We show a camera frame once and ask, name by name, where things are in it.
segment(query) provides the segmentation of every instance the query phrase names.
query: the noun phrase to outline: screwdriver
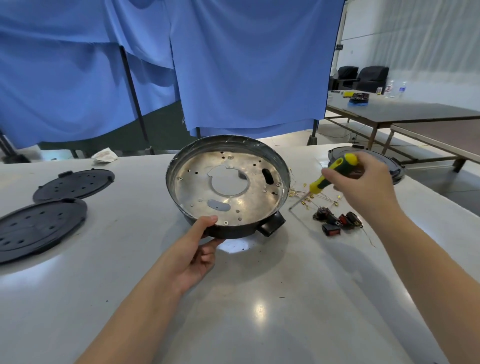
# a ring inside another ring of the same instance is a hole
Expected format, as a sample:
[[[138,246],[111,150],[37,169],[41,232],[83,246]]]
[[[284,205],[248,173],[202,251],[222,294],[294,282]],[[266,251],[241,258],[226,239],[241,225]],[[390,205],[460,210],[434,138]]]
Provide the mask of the screwdriver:
[[[336,170],[338,173],[348,176],[350,172],[357,166],[358,164],[357,156],[353,153],[346,153],[343,157],[340,157],[332,165],[329,167],[330,169]],[[309,191],[304,194],[300,200],[294,203],[291,207],[288,208],[290,211],[304,199],[306,199],[311,194],[319,194],[326,186],[330,185],[331,182],[327,180],[324,176],[321,176],[315,182],[310,183]]]

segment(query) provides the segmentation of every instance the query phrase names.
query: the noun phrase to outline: water bottle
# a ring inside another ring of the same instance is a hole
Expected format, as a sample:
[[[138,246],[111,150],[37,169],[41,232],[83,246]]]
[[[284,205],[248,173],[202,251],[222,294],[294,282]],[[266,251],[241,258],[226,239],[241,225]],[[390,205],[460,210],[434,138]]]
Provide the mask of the water bottle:
[[[393,89],[393,82],[394,82],[393,80],[390,80],[390,82],[385,87],[385,92],[384,92],[385,98],[390,97],[390,93],[392,92],[392,89]]]
[[[404,92],[405,92],[406,89],[407,89],[407,82],[404,81],[404,82],[402,83],[402,86],[398,89],[398,97],[399,97],[399,98],[402,98],[402,96],[403,96],[403,94],[404,94]]]

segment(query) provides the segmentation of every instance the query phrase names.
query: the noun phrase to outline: white sheer curtain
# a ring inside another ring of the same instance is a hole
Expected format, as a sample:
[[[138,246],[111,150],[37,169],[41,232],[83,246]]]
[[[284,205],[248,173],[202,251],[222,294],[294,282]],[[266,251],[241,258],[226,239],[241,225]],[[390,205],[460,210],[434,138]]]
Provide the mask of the white sheer curtain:
[[[370,64],[396,79],[480,84],[480,0],[384,0]]]

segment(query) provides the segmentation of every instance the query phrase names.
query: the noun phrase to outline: hand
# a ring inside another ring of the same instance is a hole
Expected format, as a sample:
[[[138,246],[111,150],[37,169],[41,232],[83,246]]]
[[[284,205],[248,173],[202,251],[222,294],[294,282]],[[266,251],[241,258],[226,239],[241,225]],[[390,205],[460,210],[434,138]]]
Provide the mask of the hand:
[[[366,219],[385,216],[392,209],[400,209],[387,165],[364,152],[355,155],[365,169],[359,179],[342,176],[329,168],[323,168],[322,175],[343,192],[348,203]]]
[[[201,216],[159,259],[166,279],[180,295],[200,282],[215,264],[216,248],[224,239],[212,239],[203,245],[198,242],[204,237],[205,229],[217,220],[215,215]]]

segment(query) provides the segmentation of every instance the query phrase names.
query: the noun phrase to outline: forearm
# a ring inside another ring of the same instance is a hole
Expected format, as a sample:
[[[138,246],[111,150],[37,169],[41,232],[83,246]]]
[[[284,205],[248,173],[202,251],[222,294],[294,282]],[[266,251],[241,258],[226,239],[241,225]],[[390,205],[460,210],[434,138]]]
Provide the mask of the forearm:
[[[179,299],[164,281],[157,262],[76,364],[150,364]]]
[[[480,357],[480,285],[398,207],[367,218],[450,363]]]

